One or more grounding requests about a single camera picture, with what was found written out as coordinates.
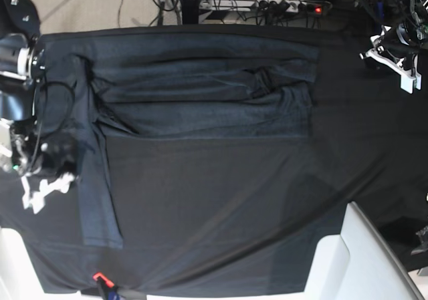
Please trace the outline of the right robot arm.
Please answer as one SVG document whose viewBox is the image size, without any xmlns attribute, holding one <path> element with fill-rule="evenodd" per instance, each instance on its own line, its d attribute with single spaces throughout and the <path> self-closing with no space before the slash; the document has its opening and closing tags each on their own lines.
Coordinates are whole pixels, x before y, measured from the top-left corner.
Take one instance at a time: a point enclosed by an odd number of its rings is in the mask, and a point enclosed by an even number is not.
<svg viewBox="0 0 428 300">
<path fill-rule="evenodd" d="M 45 78 L 39 16 L 31 0 L 1 0 L 1 169 L 20 176 L 76 178 L 69 145 L 49 144 L 72 115 L 74 91 Z M 48 90 L 60 86 L 70 95 L 64 117 L 44 132 Z"/>
</svg>

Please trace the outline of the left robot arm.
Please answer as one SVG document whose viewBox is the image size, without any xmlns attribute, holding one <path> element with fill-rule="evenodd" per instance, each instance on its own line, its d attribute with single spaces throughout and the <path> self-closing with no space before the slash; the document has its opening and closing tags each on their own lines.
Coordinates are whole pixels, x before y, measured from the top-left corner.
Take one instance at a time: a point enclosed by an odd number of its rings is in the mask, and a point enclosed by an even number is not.
<svg viewBox="0 0 428 300">
<path fill-rule="evenodd" d="M 427 54 L 427 0 L 358 0 L 378 25 L 371 51 L 414 76 Z"/>
</svg>

